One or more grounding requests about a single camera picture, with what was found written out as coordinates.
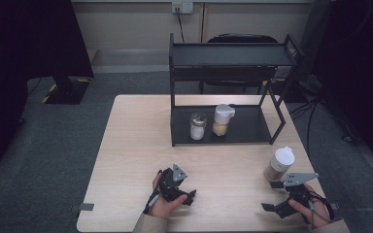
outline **beige sleeve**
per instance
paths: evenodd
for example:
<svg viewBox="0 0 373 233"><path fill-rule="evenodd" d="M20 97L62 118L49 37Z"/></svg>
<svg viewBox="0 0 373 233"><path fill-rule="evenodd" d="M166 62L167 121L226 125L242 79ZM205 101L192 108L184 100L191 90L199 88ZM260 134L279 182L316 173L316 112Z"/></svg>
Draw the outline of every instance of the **beige sleeve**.
<svg viewBox="0 0 373 233"><path fill-rule="evenodd" d="M350 230L348 229L347 223L345 223L344 219L339 219L337 221L329 223L328 225L314 229L311 232L313 233L328 233L328 232L349 233Z"/></svg>
<svg viewBox="0 0 373 233"><path fill-rule="evenodd" d="M165 233L167 220L141 214L132 233Z"/></svg>

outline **chair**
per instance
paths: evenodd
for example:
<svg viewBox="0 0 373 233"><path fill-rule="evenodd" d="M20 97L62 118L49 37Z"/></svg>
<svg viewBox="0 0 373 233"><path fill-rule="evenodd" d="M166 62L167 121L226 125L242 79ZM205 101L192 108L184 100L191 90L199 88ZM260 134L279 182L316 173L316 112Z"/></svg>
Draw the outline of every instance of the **chair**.
<svg viewBox="0 0 373 233"><path fill-rule="evenodd" d="M236 34L236 33L228 33L228 34L221 34L216 36L208 41L208 43L278 43L277 40L270 36L263 36L263 35L253 35L253 34ZM259 67L259 69L263 69L265 74L272 74L274 76L275 70L277 67ZM199 82L199 90L200 93L204 93L204 84L207 85L226 85L226 86L242 86L244 87L244 91L247 87L257 87L257 94L260 93L262 88L262 81L258 82L241 82L241 81L200 81Z"/></svg>

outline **white lid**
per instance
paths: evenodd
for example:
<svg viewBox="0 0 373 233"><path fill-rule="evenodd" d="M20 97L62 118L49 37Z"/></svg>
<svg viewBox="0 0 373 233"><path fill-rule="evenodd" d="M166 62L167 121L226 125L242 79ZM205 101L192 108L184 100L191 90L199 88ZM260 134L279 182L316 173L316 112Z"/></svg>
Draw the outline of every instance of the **white lid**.
<svg viewBox="0 0 373 233"><path fill-rule="evenodd" d="M220 104L215 108L214 121L219 124L228 124L235 116L235 109L228 105Z"/></svg>
<svg viewBox="0 0 373 233"><path fill-rule="evenodd" d="M275 151L275 156L271 159L271 166L278 172L285 172L295 161L292 149L284 147Z"/></svg>

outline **black shelf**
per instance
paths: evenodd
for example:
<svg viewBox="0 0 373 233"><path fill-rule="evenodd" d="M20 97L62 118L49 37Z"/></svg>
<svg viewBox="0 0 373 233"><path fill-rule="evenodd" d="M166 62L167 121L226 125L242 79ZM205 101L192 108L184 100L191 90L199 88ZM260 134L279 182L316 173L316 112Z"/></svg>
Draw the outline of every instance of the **black shelf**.
<svg viewBox="0 0 373 233"><path fill-rule="evenodd" d="M172 146L223 145L223 144L273 144L286 124L280 105L291 82L291 74L304 57L299 46L287 35L283 43L174 43L170 37L169 67L171 89ZM263 67L291 67L286 86L277 100L271 89L275 69ZM233 105L235 117L224 136L212 132L216 106L176 106L175 83L191 81L266 81L257 105ZM281 124L271 135L261 109L267 94L271 96ZM189 118L192 113L203 112L208 117L204 138L192 140L189 136Z"/></svg>

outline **bottle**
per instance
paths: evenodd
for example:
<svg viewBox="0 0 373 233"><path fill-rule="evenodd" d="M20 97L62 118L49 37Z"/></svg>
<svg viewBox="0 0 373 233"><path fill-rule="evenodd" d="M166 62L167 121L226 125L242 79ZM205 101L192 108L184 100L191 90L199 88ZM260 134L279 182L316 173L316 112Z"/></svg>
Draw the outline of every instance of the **bottle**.
<svg viewBox="0 0 373 233"><path fill-rule="evenodd" d="M218 136L223 136L228 128L229 120L235 116L235 109L228 105L220 104L215 108L213 131Z"/></svg>
<svg viewBox="0 0 373 233"><path fill-rule="evenodd" d="M278 181L295 161L292 149L284 147L275 151L264 171L266 179L270 182Z"/></svg>
<svg viewBox="0 0 373 233"><path fill-rule="evenodd" d="M190 116L190 137L201 140L204 137L207 116L204 113L193 113Z"/></svg>

